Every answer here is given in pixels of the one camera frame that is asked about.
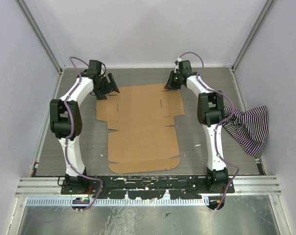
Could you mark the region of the brown cardboard box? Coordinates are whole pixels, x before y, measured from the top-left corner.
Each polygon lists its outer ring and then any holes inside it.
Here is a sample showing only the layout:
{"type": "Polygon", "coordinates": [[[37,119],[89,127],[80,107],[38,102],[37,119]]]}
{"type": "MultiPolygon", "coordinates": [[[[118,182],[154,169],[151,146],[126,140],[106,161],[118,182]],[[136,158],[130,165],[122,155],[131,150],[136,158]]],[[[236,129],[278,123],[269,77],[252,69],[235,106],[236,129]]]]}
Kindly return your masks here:
{"type": "Polygon", "coordinates": [[[163,84],[128,86],[96,105],[96,118],[105,121],[108,167],[116,174],[171,170],[181,159],[175,117],[184,115],[179,91],[163,84]]]}

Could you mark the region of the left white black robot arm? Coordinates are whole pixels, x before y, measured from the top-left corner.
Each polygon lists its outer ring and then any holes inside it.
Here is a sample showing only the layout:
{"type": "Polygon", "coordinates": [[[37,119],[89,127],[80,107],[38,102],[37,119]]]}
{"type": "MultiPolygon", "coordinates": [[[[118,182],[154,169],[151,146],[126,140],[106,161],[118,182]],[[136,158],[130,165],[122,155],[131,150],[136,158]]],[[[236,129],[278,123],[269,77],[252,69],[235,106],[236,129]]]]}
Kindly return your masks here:
{"type": "Polygon", "coordinates": [[[119,93],[119,90],[111,73],[106,76],[102,68],[86,69],[78,74],[65,95],[50,101],[50,129],[63,149],[66,162],[62,183],[64,191],[84,194],[90,188],[90,177],[87,176],[80,150],[79,137],[83,127],[80,106],[91,93],[97,100],[103,100],[112,92],[119,93]]]}

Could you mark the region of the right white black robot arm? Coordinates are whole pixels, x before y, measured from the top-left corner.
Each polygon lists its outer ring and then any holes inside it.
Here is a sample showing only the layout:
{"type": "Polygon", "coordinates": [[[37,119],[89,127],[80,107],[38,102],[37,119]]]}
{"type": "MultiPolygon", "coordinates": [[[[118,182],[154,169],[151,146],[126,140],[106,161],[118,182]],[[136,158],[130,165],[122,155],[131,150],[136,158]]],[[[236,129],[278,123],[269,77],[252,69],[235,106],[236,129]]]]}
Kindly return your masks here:
{"type": "Polygon", "coordinates": [[[221,122],[225,119],[223,93],[209,87],[198,73],[179,73],[178,70],[170,72],[164,88],[178,90],[182,85],[198,98],[197,119],[204,129],[208,151],[205,184],[210,192],[218,193],[228,183],[221,138],[221,122]]]}

